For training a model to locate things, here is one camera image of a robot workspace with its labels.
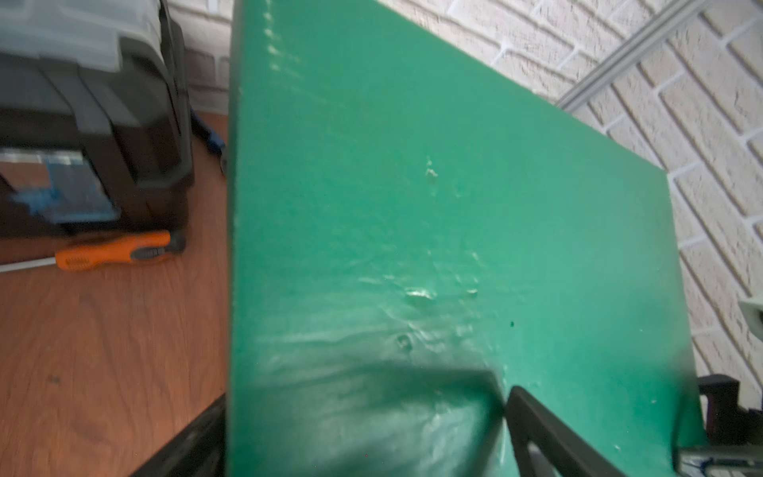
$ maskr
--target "black toolbox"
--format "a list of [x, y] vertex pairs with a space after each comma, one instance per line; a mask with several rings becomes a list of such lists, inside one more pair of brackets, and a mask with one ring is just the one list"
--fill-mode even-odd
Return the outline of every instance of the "black toolbox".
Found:
[[164, 3], [159, 22], [163, 58], [122, 37], [117, 72], [0, 53], [0, 237], [186, 223], [185, 45]]

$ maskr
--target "green panel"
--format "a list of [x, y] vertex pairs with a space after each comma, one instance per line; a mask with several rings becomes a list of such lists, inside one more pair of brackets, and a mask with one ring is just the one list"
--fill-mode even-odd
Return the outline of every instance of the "green panel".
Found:
[[512, 385], [672, 475], [665, 174], [373, 1], [234, 17], [230, 475], [516, 475]]

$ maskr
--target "mortar line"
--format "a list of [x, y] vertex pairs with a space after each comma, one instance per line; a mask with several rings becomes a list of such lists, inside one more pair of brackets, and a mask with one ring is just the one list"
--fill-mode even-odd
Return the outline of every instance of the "mortar line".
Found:
[[647, 139], [646, 133], [641, 128], [641, 124], [639, 124], [639, 122], [636, 121], [636, 118], [633, 116], [633, 113], [630, 111], [630, 108], [628, 108], [628, 106], [626, 105], [626, 101], [623, 99], [623, 96], [621, 96], [620, 92], [617, 91], [617, 88], [615, 88], [614, 82], [612, 84], [610, 84], [610, 88], [612, 89], [612, 92], [614, 93], [615, 97], [617, 98], [617, 101], [620, 102], [620, 106], [623, 107], [623, 111], [625, 111], [625, 114], [627, 114], [628, 118], [630, 118], [630, 122], [633, 123], [633, 126], [639, 132], [639, 136], [644, 141], [644, 144], [646, 144], [646, 146], [649, 148], [649, 151], [657, 159], [657, 162], [660, 164], [660, 167], [662, 168], [662, 170], [667, 171], [668, 167], [665, 164], [665, 161], [662, 159], [662, 157], [659, 154], [657, 154], [657, 151], [655, 150], [654, 146], [652, 145], [652, 142], [649, 141], [649, 139]]
[[456, 5], [460, 1], [461, 0], [453, 0], [452, 2], [450, 2], [450, 5], [448, 5], [448, 8], [445, 10], [445, 15], [448, 15], [449, 17], [452, 17], [453, 16], [453, 10], [456, 9]]
[[617, 15], [618, 13], [620, 13], [620, 11], [623, 10], [623, 8], [625, 8], [625, 5], [628, 4], [628, 1], [629, 0], [621, 0], [621, 2], [617, 4], [615, 8], [612, 9], [610, 14], [604, 17], [604, 19], [607, 21], [611, 20], [613, 16]]
[[501, 44], [501, 49], [498, 51], [498, 54], [495, 55], [495, 58], [493, 58], [493, 60], [490, 62], [490, 67], [494, 68], [495, 64], [498, 63], [498, 60], [503, 58], [508, 50], [509, 50], [509, 47], [506, 47], [503, 44]]
[[[745, 359], [745, 354], [742, 352], [742, 349], [739, 347], [739, 344], [736, 342], [736, 339], [734, 339], [731, 333], [729, 333], [729, 329], [726, 326], [726, 324], [723, 322], [723, 317], [721, 316], [721, 313], [719, 313], [716, 307], [713, 306], [713, 301], [710, 300], [710, 297], [707, 295], [707, 291], [705, 291], [705, 288], [702, 286], [702, 283], [698, 279], [697, 274], [692, 270], [691, 266], [689, 265], [689, 262], [683, 256], [681, 256], [681, 260], [683, 260], [684, 265], [686, 266], [686, 270], [689, 271], [689, 274], [691, 275], [691, 278], [694, 280], [694, 283], [700, 289], [700, 294], [702, 294], [702, 298], [704, 298], [706, 305], [709, 305], [710, 309], [712, 309], [713, 313], [715, 313], [716, 319], [718, 320], [718, 323], [720, 324], [721, 329], [726, 334], [726, 337], [729, 338], [729, 342], [731, 343], [732, 348], [736, 351], [738, 357], [742, 359], [742, 368], [749, 373], [750, 377], [752, 377], [753, 381], [755, 381], [758, 384], [758, 386], [761, 386], [761, 379], [758, 377], [755, 371], [753, 371], [752, 368], [750, 367], [750, 363], [748, 363], [747, 360]], [[697, 346], [697, 351], [699, 351], [700, 354], [702, 354], [702, 350], [700, 350], [699, 346]], [[703, 356], [703, 358], [705, 359], [705, 363], [709, 365], [710, 361], [707, 359], [707, 357]]]
[[560, 62], [559, 62], [559, 64], [558, 64], [558, 65], [556, 65], [556, 69], [558, 69], [559, 71], [561, 71], [561, 70], [562, 70], [562, 68], [564, 68], [564, 67], [565, 67], [565, 65], [566, 65], [567, 63], [569, 63], [569, 61], [570, 61], [572, 58], [574, 58], [574, 57], [575, 57], [575, 55], [576, 55], [576, 54], [578, 54], [578, 52], [579, 52], [579, 51], [580, 51], [580, 47], [579, 47], [578, 45], [573, 45], [573, 46], [572, 46], [572, 51], [571, 51], [571, 52], [569, 52], [569, 53], [567, 53], [567, 56], [565, 56], [565, 57], [562, 59], [562, 61], [560, 61]]
[[747, 144], [753, 137], [763, 133], [763, 126], [757, 127], [746, 134], [739, 135], [739, 139], [742, 141], [742, 145]]
[[668, 172], [668, 180], [673, 182], [676, 177], [680, 176], [681, 174], [684, 174], [686, 172], [691, 171], [695, 167], [699, 166], [702, 163], [701, 160], [696, 160], [692, 163], [687, 164], [686, 166], [681, 166], [677, 169], [673, 169], [672, 171]]
[[535, 6], [533, 6], [533, 9], [530, 10], [529, 16], [535, 17], [538, 14], [538, 11], [540, 11], [540, 7], [543, 5], [543, 2], [545, 0], [540, 0], [540, 2], [536, 3]]
[[708, 334], [713, 334], [716, 331], [723, 331], [723, 328], [718, 323], [716, 323], [716, 324], [714, 324], [712, 326], [709, 326], [709, 327], [702, 327], [702, 328], [698, 328], [696, 330], [691, 330], [691, 337], [707, 336]]
[[667, 44], [668, 45], [668, 49], [672, 50], [672, 52], [675, 54], [676, 60], [678, 60], [678, 62], [681, 64], [681, 66], [684, 67], [684, 69], [686, 70], [686, 73], [694, 80], [695, 83], [697, 83], [697, 85], [700, 87], [700, 90], [702, 90], [702, 92], [705, 94], [705, 96], [707, 96], [707, 98], [710, 100], [710, 104], [713, 105], [713, 107], [716, 110], [716, 113], [720, 115], [721, 119], [723, 119], [723, 121], [721, 121], [721, 122], [722, 123], [723, 122], [726, 123], [726, 127], [729, 128], [732, 131], [733, 135], [739, 136], [742, 132], [736, 128], [734, 120], [731, 118], [731, 116], [729, 116], [723, 110], [723, 107], [721, 107], [721, 105], [718, 104], [716, 99], [713, 97], [713, 93], [705, 86], [705, 84], [697, 77], [697, 75], [694, 74], [694, 71], [689, 66], [689, 63], [687, 63], [684, 60], [684, 58], [675, 49], [675, 47], [673, 46], [673, 44], [671, 42], [667, 41], [667, 42], [665, 42], [665, 44]]
[[704, 354], [702, 354], [702, 350], [700, 350], [700, 347], [699, 347], [699, 346], [697, 346], [697, 344], [694, 342], [694, 337], [692, 337], [692, 340], [691, 340], [691, 346], [692, 346], [692, 347], [693, 347], [695, 350], [697, 350], [697, 354], [698, 354], [698, 355], [700, 355], [700, 359], [702, 359], [702, 363], [704, 363], [704, 365], [705, 365], [705, 368], [707, 368], [707, 371], [708, 371], [708, 372], [710, 372], [710, 373], [712, 373], [713, 371], [710, 369], [710, 363], [709, 363], [709, 362], [707, 362], [707, 358], [705, 357], [705, 355], [704, 355]]
[[710, 241], [710, 243], [713, 245], [713, 248], [718, 253], [723, 265], [729, 270], [729, 273], [731, 274], [731, 276], [734, 277], [737, 285], [739, 285], [739, 287], [744, 291], [744, 293], [747, 294], [747, 296], [750, 296], [751, 293], [747, 285], [745, 285], [745, 281], [742, 280], [741, 276], [739, 276], [739, 272], [736, 271], [736, 267], [734, 267], [731, 264], [731, 262], [729, 262], [729, 259], [726, 258], [726, 255], [721, 252], [720, 245], [718, 244], [716, 240], [713, 239], [713, 235], [710, 233], [710, 231], [707, 230], [707, 225], [705, 225], [704, 221], [702, 220], [702, 217], [700, 217], [700, 215], [697, 213], [697, 209], [694, 207], [694, 204], [692, 204], [691, 201], [689, 201], [689, 199], [684, 194], [684, 191], [681, 190], [680, 187], [678, 188], [678, 192], [684, 197], [684, 200], [687, 202], [687, 204], [689, 204], [689, 210], [691, 211], [692, 214], [694, 214], [694, 217], [697, 219], [697, 222], [699, 223], [700, 227], [702, 227], [702, 231], [707, 235], [707, 239]]
[[610, 129], [617, 126], [623, 119], [625, 119], [626, 116], [627, 116], [627, 113], [624, 113], [624, 112], [618, 114], [616, 118], [614, 118], [612, 121], [602, 126], [601, 130], [604, 132], [605, 135], [609, 136], [609, 134], [607, 133], [610, 132]]
[[679, 71], [678, 73], [675, 73], [670, 78], [666, 79], [661, 85], [657, 85], [654, 87], [652, 91], [655, 92], [655, 95], [659, 98], [660, 93], [663, 92], [667, 87], [672, 85], [673, 83], [677, 82], [683, 75], [685, 75], [686, 72], [684, 70]]
[[763, 214], [751, 215], [742, 219], [742, 222], [744, 222], [746, 225], [749, 225], [750, 227], [755, 226], [755, 224], [760, 221], [763, 221]]
[[747, 30], [750, 29], [752, 25], [757, 23], [760, 20], [760, 17], [753, 17], [739, 25], [738, 27], [731, 30], [729, 33], [723, 35], [719, 40], [718, 44], [723, 46], [724, 48], [727, 48], [729, 46], [729, 43], [736, 40], [737, 38], [741, 37], [744, 33], [747, 32]]
[[694, 139], [694, 137], [691, 136], [691, 134], [689, 134], [689, 131], [686, 131], [683, 123], [676, 117], [675, 114], [673, 114], [673, 111], [668, 107], [668, 105], [665, 104], [665, 100], [661, 96], [660, 96], [660, 105], [667, 112], [668, 116], [670, 116], [670, 118], [672, 119], [673, 123], [676, 125], [678, 130], [680, 130], [681, 133], [684, 135], [684, 138], [690, 144], [694, 152], [697, 153], [697, 155], [700, 157], [701, 162], [705, 164], [707, 171], [710, 173], [713, 179], [715, 179], [716, 184], [720, 187], [721, 191], [723, 191], [723, 194], [731, 201], [732, 205], [734, 206], [733, 208], [736, 209], [737, 213], [741, 217], [744, 217], [745, 215], [742, 212], [742, 205], [736, 201], [736, 198], [734, 198], [733, 195], [731, 195], [731, 191], [726, 188], [726, 185], [718, 176], [718, 172], [715, 170], [715, 166], [712, 165], [712, 163], [710, 162], [710, 159], [708, 159], [705, 156], [705, 154], [700, 150], [700, 147], [697, 145], [697, 142]]
[[699, 237], [692, 237], [691, 239], [681, 240], [678, 242], [678, 251], [680, 252], [683, 249], [691, 248], [699, 243], [704, 242], [707, 240], [707, 237], [704, 235], [700, 235]]

